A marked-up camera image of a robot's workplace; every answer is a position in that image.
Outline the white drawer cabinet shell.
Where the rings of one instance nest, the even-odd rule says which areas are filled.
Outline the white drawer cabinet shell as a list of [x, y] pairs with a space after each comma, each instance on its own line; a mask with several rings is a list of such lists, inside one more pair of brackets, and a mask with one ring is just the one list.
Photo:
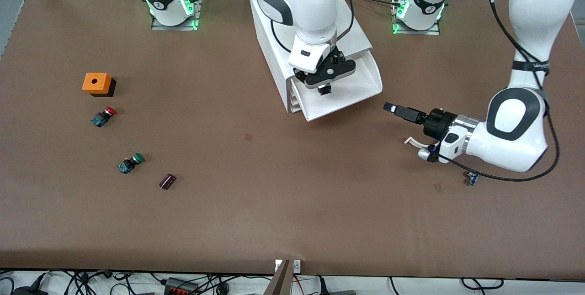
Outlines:
[[[250, 0], [257, 39], [266, 58], [272, 78], [287, 112], [290, 111], [290, 79], [294, 76], [293, 68], [288, 63], [290, 54], [277, 43], [271, 31], [271, 21], [258, 6], [257, 0]], [[338, 49], [345, 58], [351, 59], [364, 52], [372, 54], [372, 44], [368, 40], [362, 27], [354, 20], [352, 29], [338, 42]]]

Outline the orange box with hole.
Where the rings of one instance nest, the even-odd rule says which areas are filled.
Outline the orange box with hole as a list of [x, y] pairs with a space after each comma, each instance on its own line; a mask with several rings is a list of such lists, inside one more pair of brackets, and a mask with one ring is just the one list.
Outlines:
[[117, 81], [107, 73], [86, 73], [82, 90], [93, 97], [113, 97]]

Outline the black power strip red switches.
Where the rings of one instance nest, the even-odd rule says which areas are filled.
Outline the black power strip red switches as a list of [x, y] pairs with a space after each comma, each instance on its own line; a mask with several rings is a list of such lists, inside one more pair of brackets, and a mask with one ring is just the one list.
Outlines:
[[164, 295], [196, 295], [199, 285], [176, 278], [168, 278], [165, 281]]

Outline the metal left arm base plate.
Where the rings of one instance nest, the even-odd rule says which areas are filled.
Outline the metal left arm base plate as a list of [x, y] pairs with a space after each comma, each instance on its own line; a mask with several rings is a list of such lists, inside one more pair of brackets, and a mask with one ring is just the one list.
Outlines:
[[393, 34], [409, 34], [409, 35], [439, 35], [440, 26], [438, 20], [440, 14], [437, 16], [434, 24], [428, 29], [411, 28], [406, 22], [405, 17], [411, 6], [408, 0], [391, 0], [392, 5], [392, 27]]

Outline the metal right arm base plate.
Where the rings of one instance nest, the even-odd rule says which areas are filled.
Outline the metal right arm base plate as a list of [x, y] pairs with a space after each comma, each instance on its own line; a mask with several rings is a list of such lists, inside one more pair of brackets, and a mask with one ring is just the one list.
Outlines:
[[186, 18], [177, 25], [164, 25], [155, 17], [152, 9], [149, 12], [152, 15], [152, 31], [196, 31], [199, 28], [199, 18], [201, 14], [202, 0], [179, 0], [182, 4], [183, 13]]

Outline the grey wedge-shaped post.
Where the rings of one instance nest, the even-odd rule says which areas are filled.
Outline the grey wedge-shaped post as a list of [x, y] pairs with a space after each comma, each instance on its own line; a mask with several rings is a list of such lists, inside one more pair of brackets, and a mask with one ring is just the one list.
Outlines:
[[291, 295], [294, 260], [282, 260], [263, 295]]

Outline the green push button switch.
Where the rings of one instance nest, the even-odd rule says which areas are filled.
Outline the green push button switch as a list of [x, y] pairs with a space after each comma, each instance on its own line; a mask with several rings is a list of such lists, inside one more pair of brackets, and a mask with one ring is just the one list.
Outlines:
[[132, 157], [125, 158], [117, 167], [122, 174], [129, 174], [136, 166], [145, 161], [144, 157], [136, 152]]

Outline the red push button switch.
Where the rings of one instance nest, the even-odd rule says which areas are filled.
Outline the red push button switch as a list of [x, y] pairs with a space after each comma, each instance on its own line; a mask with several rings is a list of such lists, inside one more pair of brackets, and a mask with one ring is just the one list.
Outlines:
[[106, 106], [103, 111], [96, 113], [90, 121], [93, 125], [100, 128], [109, 122], [110, 118], [112, 118], [116, 113], [117, 112], [113, 108]]

